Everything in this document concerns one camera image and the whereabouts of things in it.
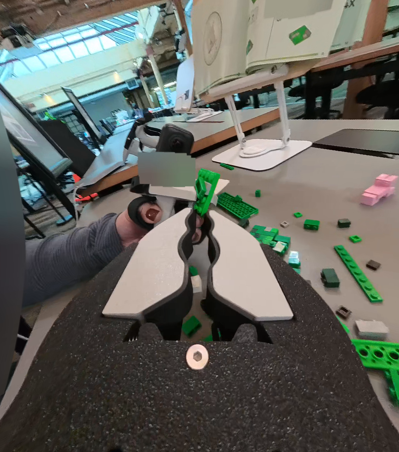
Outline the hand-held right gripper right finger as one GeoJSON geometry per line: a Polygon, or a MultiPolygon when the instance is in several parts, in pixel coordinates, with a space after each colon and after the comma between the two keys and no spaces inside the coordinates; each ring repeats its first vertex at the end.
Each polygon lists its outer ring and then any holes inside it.
{"type": "Polygon", "coordinates": [[[241,325],[253,325],[256,338],[268,341],[262,323],[294,318],[268,260],[278,257],[244,228],[218,211],[207,215],[208,257],[206,314],[214,340],[231,341],[241,325]]]}

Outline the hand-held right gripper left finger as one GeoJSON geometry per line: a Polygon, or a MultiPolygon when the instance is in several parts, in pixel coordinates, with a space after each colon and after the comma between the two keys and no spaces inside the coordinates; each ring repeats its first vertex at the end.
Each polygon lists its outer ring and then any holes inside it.
{"type": "Polygon", "coordinates": [[[189,257],[194,210],[184,208],[154,227],[137,244],[102,315],[153,323],[164,339],[180,339],[193,304],[189,257]]]}

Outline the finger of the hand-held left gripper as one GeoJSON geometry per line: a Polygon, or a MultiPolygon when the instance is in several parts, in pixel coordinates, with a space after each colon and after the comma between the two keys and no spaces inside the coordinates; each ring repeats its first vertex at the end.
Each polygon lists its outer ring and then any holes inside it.
{"type": "Polygon", "coordinates": [[[168,186],[149,186],[149,195],[156,198],[157,204],[163,202],[170,203],[171,200],[181,200],[187,202],[196,202],[197,193],[193,186],[168,187],[168,186]]]}

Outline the green plate assembly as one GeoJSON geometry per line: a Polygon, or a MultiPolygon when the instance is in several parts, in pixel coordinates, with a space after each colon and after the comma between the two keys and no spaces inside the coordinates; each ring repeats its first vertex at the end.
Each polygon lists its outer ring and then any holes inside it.
{"type": "Polygon", "coordinates": [[[212,198],[217,188],[220,174],[201,168],[195,182],[195,191],[197,200],[194,204],[194,210],[200,217],[207,213],[212,198]]]}

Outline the person's left forearm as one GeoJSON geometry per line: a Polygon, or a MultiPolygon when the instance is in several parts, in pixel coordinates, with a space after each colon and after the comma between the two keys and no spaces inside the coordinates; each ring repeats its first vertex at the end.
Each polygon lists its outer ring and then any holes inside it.
{"type": "Polygon", "coordinates": [[[70,233],[25,242],[22,307],[90,279],[123,250],[127,212],[110,213],[70,233]]]}

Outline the wooden edged grey desk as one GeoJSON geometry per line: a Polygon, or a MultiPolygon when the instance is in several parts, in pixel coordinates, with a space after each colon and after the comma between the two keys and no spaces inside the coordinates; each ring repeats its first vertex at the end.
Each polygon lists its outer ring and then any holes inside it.
{"type": "MultiPolygon", "coordinates": [[[[237,111],[237,118],[240,120],[242,131],[247,132],[259,126],[263,126],[271,121],[279,119],[280,113],[277,107],[258,108],[258,109],[242,109],[237,111]]],[[[148,125],[153,128],[161,129],[166,123],[174,123],[193,134],[194,144],[191,153],[198,155],[200,151],[205,148],[217,145],[228,139],[236,138],[236,131],[231,119],[229,111],[221,112],[214,116],[211,120],[216,122],[183,122],[182,116],[158,117],[150,121],[148,125]]],[[[121,126],[117,128],[118,133],[127,132],[131,129],[131,125],[121,126]]],[[[82,196],[87,196],[93,193],[98,193],[102,190],[108,189],[116,184],[123,183],[131,179],[137,173],[137,165],[130,168],[120,168],[118,171],[103,178],[101,181],[82,189],[77,189],[77,193],[82,196]]]]}

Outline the person's left hand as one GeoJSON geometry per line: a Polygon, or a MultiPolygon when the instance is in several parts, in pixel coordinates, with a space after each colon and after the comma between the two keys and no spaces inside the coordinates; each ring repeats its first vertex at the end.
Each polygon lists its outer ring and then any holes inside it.
{"type": "Polygon", "coordinates": [[[123,248],[138,243],[162,220],[163,210],[155,202],[131,203],[126,211],[119,214],[115,225],[123,248]]]}

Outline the white black device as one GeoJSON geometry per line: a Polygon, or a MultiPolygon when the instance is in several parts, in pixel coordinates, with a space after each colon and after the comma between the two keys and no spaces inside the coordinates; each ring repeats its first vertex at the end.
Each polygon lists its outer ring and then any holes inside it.
{"type": "Polygon", "coordinates": [[[155,149],[161,130],[147,125],[143,118],[134,121],[123,148],[123,162],[129,155],[137,155],[144,147],[155,149]]]}

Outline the white paper scrap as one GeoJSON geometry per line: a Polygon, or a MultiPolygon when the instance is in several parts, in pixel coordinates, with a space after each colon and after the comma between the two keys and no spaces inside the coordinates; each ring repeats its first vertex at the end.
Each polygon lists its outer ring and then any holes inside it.
{"type": "Polygon", "coordinates": [[[214,189],[214,194],[213,194],[212,199],[211,199],[211,202],[210,202],[212,205],[214,205],[214,206],[217,205],[219,194],[221,194],[222,192],[224,192],[224,190],[225,190],[225,188],[227,187],[227,185],[229,184],[229,182],[230,182],[230,181],[229,181],[228,179],[222,179],[222,178],[220,178],[220,179],[218,180],[218,183],[217,183],[217,185],[216,185],[216,187],[215,187],[215,189],[214,189]]]}

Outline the green mosaic tile plate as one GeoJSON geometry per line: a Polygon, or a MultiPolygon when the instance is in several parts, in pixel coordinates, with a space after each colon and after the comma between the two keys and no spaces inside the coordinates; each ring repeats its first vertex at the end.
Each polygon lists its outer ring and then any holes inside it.
{"type": "Polygon", "coordinates": [[[273,251],[281,256],[287,253],[291,242],[291,238],[279,234],[278,229],[265,226],[255,225],[250,230],[250,235],[259,243],[270,246],[273,251]]]}

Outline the white device on stand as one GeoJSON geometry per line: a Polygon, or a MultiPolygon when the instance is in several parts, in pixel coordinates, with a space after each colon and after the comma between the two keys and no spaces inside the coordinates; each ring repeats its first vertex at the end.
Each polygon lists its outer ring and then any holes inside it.
{"type": "Polygon", "coordinates": [[[193,55],[183,61],[177,70],[174,112],[182,116],[183,122],[216,122],[211,120],[221,111],[212,108],[197,107],[194,95],[194,59],[193,55]]]}

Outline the green rectangular plate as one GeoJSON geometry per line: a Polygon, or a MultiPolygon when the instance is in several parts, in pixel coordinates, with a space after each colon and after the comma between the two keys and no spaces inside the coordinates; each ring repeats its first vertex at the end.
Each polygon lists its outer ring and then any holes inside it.
{"type": "Polygon", "coordinates": [[[226,192],[218,195],[217,206],[239,220],[250,219],[259,213],[256,207],[244,202],[239,195],[232,196],[226,192]]]}

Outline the grey folded sheet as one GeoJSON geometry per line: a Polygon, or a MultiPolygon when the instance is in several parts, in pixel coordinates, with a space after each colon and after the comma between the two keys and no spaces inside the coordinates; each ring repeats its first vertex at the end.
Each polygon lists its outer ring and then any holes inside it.
{"type": "Polygon", "coordinates": [[[128,153],[124,148],[128,133],[118,133],[107,139],[100,155],[75,185],[77,189],[92,186],[120,168],[130,169],[137,165],[138,157],[128,153]]]}

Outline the white folding book stand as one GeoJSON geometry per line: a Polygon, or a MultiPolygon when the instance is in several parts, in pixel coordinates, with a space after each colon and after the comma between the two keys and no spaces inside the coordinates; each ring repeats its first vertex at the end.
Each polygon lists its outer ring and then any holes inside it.
{"type": "Polygon", "coordinates": [[[223,163],[241,169],[266,171],[309,148],[312,145],[310,141],[291,140],[284,81],[304,75],[317,62],[318,60],[308,60],[287,63],[277,70],[258,71],[249,76],[225,82],[200,94],[204,101],[225,99],[238,139],[237,145],[216,155],[212,160],[215,163],[223,163]],[[232,96],[240,91],[258,89],[269,84],[276,89],[282,137],[281,139],[247,139],[243,133],[241,121],[237,117],[232,96]]]}

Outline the black display easel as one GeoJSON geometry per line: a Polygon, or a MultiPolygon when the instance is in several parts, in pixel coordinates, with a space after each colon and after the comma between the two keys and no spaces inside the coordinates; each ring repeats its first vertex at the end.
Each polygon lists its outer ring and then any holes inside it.
{"type": "Polygon", "coordinates": [[[60,226],[76,219],[76,208],[59,181],[70,170],[72,161],[1,84],[0,114],[10,143],[27,161],[40,184],[66,209],[66,215],[57,213],[56,224],[60,226]]]}
{"type": "Polygon", "coordinates": [[[67,96],[69,101],[73,104],[75,112],[74,114],[78,117],[79,121],[84,125],[87,132],[91,138],[96,142],[97,145],[103,144],[103,135],[97,128],[96,124],[92,121],[89,114],[86,112],[83,105],[80,103],[79,99],[73,93],[72,89],[67,87],[61,87],[64,94],[67,96]]]}

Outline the long thin green plate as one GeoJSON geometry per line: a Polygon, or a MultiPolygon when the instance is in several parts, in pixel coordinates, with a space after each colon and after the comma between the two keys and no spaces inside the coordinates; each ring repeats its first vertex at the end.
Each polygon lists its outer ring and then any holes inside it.
{"type": "Polygon", "coordinates": [[[383,303],[383,298],[372,285],[366,274],[361,270],[354,258],[349,254],[344,246],[338,245],[333,247],[334,251],[340,257],[341,261],[359,285],[361,291],[365,294],[371,303],[383,303]]]}

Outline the open instruction booklet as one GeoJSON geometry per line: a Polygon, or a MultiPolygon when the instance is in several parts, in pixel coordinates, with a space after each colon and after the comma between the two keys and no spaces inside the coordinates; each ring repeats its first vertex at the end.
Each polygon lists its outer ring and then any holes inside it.
{"type": "Polygon", "coordinates": [[[343,0],[203,0],[191,11],[197,95],[257,71],[328,56],[343,0]]]}

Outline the small grey brick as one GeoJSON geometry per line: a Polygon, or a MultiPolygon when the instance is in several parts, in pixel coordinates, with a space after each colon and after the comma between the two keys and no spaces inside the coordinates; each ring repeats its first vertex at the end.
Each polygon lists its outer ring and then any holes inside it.
{"type": "Polygon", "coordinates": [[[378,320],[362,320],[355,321],[357,338],[363,340],[385,341],[389,335],[389,328],[378,320]]]}

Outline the green perforated plate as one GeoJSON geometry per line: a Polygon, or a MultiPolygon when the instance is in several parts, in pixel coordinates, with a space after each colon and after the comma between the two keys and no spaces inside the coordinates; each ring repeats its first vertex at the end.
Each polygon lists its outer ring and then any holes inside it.
{"type": "Polygon", "coordinates": [[[399,343],[364,339],[351,342],[365,368],[399,372],[399,343]]]}

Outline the pink pig brick model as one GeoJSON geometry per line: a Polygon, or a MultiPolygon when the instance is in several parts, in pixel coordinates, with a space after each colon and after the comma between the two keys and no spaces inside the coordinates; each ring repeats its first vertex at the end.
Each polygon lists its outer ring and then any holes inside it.
{"type": "Polygon", "coordinates": [[[360,204],[374,206],[381,199],[393,195],[397,180],[397,175],[380,174],[375,178],[374,183],[362,193],[360,204]]]}

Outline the black flat pad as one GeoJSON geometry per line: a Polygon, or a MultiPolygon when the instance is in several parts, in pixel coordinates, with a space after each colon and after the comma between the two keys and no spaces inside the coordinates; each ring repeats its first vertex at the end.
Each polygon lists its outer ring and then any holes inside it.
{"type": "Polygon", "coordinates": [[[385,158],[399,157],[399,131],[343,129],[313,143],[316,148],[385,158]]]}

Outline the wooden shelf unit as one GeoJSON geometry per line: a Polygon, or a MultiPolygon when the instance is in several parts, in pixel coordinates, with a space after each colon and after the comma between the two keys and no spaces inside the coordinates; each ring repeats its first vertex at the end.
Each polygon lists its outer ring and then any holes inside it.
{"type": "Polygon", "coordinates": [[[382,41],[389,1],[372,1],[368,10],[362,42],[351,50],[341,51],[319,61],[306,73],[304,119],[316,119],[316,98],[322,97],[321,119],[327,119],[325,110],[331,103],[329,85],[349,81],[343,109],[343,119],[362,119],[363,105],[356,102],[357,94],[371,86],[379,73],[376,67],[367,67],[376,59],[399,54],[399,41],[382,41]]]}

